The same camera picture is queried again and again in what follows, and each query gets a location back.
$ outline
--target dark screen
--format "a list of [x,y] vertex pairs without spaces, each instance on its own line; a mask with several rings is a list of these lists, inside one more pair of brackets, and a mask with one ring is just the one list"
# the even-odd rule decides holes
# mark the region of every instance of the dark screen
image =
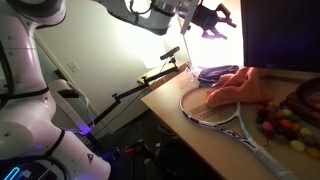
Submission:
[[242,0],[244,65],[320,72],[319,0]]

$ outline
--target electrical outlet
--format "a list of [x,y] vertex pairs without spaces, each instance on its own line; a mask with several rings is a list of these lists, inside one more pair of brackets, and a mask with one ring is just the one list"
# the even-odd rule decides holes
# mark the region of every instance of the electrical outlet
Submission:
[[71,62],[68,64],[68,66],[70,67],[70,69],[72,70],[72,72],[76,73],[78,71],[80,71],[79,66],[76,64],[76,62]]

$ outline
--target orange towel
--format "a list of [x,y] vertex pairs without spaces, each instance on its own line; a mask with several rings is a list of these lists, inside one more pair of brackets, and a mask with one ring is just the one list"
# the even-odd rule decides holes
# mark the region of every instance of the orange towel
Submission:
[[209,93],[208,107],[217,107],[234,102],[262,102],[272,99],[273,94],[267,84],[261,80],[266,70],[243,67],[236,74],[226,74],[214,84],[216,90]]

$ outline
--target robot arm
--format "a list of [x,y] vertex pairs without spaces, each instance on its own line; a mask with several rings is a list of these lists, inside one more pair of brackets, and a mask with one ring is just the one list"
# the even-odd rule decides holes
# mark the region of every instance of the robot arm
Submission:
[[[56,104],[43,79],[33,35],[36,28],[63,21],[65,1],[0,0],[0,63],[6,80],[0,87],[0,160],[50,157],[70,179],[107,179],[110,165],[74,134],[51,123]],[[152,0],[148,18],[133,10],[133,1],[129,10],[124,0],[100,3],[112,16],[158,35],[166,34],[177,11],[184,12],[182,34],[191,22],[201,21],[193,18],[198,0]],[[61,174],[51,163],[39,162]]]

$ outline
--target tennis racket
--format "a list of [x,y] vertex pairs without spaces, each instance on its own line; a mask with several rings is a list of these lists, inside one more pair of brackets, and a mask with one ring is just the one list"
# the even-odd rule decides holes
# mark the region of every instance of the tennis racket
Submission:
[[[183,113],[194,123],[218,130],[239,140],[253,151],[256,157],[258,157],[258,159],[260,159],[279,179],[299,179],[280,161],[272,157],[262,146],[258,145],[258,143],[253,140],[241,119],[240,103],[223,105],[216,108],[209,108],[206,106],[205,102],[208,93],[212,91],[214,91],[213,88],[197,88],[187,92],[180,100],[180,107]],[[236,117],[239,120],[241,130],[245,137],[221,126]]]

